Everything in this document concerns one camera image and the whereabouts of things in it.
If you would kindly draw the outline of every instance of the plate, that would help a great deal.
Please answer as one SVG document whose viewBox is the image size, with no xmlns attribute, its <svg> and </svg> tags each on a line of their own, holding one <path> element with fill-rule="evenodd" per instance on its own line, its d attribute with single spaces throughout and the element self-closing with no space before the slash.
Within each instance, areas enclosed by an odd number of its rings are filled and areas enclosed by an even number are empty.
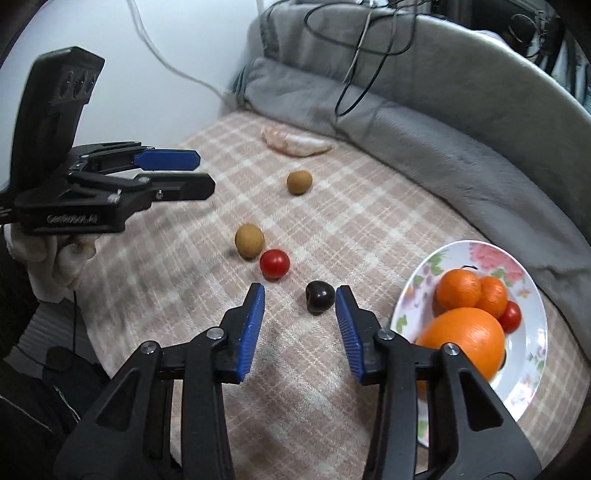
<svg viewBox="0 0 591 480">
<path fill-rule="evenodd" d="M 548 326 L 544 304 L 534 281 L 511 255 L 495 245 L 477 240 L 462 240 L 441 247 L 429 255 L 414 271 L 392 315 L 391 329 L 409 342 L 433 320 L 435 287 L 443 274 L 466 265 L 477 275 L 500 278 L 510 300 L 519 305 L 519 328 L 505 335 L 505 365 L 491 380 L 491 387 L 517 421 L 534 398 L 540 384 L 548 347 Z M 418 401 L 418 441 L 428 447 L 427 403 Z"/>
</svg>

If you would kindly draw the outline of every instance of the orange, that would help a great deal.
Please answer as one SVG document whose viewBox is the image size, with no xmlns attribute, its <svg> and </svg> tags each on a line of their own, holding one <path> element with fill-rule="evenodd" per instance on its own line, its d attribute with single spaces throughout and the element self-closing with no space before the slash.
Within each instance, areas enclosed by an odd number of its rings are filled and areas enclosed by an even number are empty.
<svg viewBox="0 0 591 480">
<path fill-rule="evenodd" d="M 439 349 L 447 342 L 458 345 L 487 381 L 498 372 L 505 356 L 501 324 L 481 309 L 462 307 L 441 314 L 415 343 Z"/>
<path fill-rule="evenodd" d="M 507 290 L 503 282 L 496 277 L 483 277 L 480 279 L 480 298 L 476 302 L 477 309 L 490 313 L 499 319 L 507 308 Z"/>
<path fill-rule="evenodd" d="M 443 308 L 451 310 L 476 306 L 481 292 L 478 275 L 471 270 L 456 268 L 442 276 L 435 289 L 435 298 Z"/>
</svg>

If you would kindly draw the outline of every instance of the white wall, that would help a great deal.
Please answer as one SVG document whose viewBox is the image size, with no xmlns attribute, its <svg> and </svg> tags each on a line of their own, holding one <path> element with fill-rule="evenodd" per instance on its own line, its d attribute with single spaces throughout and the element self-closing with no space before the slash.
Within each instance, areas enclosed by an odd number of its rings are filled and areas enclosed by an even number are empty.
<svg viewBox="0 0 591 480">
<path fill-rule="evenodd" d="M 136 0 L 146 30 L 176 68 L 231 87 L 260 53 L 251 24 L 271 0 Z M 213 122 L 220 99 L 169 72 L 139 39 L 126 0 L 50 0 L 32 19 L 0 69 L 0 185 L 9 176 L 12 133 L 34 59 L 79 46 L 105 66 L 84 108 L 74 144 L 134 140 L 170 147 Z"/>
</svg>

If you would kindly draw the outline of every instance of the white glove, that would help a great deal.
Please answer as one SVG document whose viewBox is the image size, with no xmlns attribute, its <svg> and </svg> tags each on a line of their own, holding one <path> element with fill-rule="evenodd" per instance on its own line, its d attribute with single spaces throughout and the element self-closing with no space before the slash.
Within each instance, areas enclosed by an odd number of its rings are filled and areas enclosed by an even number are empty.
<svg viewBox="0 0 591 480">
<path fill-rule="evenodd" d="M 18 223 L 4 226 L 13 259 L 27 265 L 33 293 L 40 301 L 60 303 L 80 286 L 86 261 L 96 254 L 100 235 L 25 235 Z"/>
</svg>

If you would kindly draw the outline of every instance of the silver screw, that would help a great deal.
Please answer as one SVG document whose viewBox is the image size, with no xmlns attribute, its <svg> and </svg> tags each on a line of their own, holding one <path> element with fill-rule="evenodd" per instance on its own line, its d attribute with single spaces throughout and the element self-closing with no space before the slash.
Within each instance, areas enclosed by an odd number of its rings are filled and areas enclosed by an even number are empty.
<svg viewBox="0 0 591 480">
<path fill-rule="evenodd" d="M 460 348 L 455 343 L 446 343 L 443 345 L 443 351 L 451 356 L 456 356 L 460 353 Z"/>
<path fill-rule="evenodd" d="M 219 340 L 223 337 L 224 331 L 220 327 L 210 328 L 205 335 L 210 340 Z"/>
<path fill-rule="evenodd" d="M 384 328 L 380 328 L 378 330 L 378 337 L 382 340 L 393 340 L 396 334 L 392 330 L 386 330 Z"/>
<path fill-rule="evenodd" d="M 139 346 L 139 351 L 145 353 L 146 355 L 149 355 L 151 353 L 154 353 L 157 348 L 158 344 L 156 342 L 154 342 L 153 340 L 148 340 L 147 342 L 144 342 Z"/>
</svg>

